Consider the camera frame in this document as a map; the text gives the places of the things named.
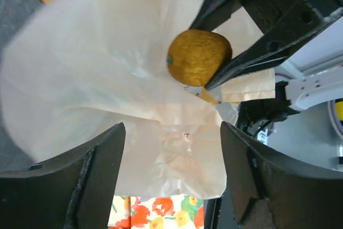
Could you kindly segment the banana print plastic bag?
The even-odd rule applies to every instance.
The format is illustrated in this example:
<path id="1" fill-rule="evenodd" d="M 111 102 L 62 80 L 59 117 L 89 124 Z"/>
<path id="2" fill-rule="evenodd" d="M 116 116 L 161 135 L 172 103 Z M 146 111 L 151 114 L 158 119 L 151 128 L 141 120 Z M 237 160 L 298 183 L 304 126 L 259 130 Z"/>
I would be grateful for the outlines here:
<path id="1" fill-rule="evenodd" d="M 50 0 L 5 47 L 3 121 L 35 161 L 78 146 L 117 123 L 126 130 L 115 193 L 222 195 L 223 121 L 239 101 L 274 96 L 273 69 L 212 91 L 176 82 L 167 50 L 203 0 Z"/>

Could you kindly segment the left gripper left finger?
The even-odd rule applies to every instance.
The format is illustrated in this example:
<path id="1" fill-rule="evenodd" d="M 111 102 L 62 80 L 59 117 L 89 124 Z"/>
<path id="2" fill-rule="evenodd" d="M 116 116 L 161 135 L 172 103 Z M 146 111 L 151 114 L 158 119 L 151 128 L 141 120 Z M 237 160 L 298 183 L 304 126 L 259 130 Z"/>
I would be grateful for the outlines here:
<path id="1" fill-rule="evenodd" d="M 107 228 L 125 127 L 21 172 L 1 173 L 1 228 Z"/>

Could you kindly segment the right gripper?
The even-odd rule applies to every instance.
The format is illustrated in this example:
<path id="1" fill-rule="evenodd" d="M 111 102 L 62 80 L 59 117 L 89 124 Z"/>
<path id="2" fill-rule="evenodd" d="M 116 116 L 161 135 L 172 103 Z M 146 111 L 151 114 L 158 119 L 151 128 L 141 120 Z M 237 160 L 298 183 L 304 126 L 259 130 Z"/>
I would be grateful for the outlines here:
<path id="1" fill-rule="evenodd" d="M 342 0 L 204 0 L 190 28 L 213 31 L 241 5 L 265 35 L 222 65 L 206 84 L 207 90 L 278 66 L 290 57 L 294 46 L 342 17 Z"/>

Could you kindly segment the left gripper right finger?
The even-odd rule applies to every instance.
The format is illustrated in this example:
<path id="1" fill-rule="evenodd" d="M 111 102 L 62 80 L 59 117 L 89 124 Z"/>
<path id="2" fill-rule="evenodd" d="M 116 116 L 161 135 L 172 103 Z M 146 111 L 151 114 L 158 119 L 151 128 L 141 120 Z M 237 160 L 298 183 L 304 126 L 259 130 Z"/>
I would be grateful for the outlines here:
<path id="1" fill-rule="evenodd" d="M 220 134 L 239 224 L 266 200 L 276 228 L 342 228 L 342 172 L 289 157 L 226 122 Z"/>

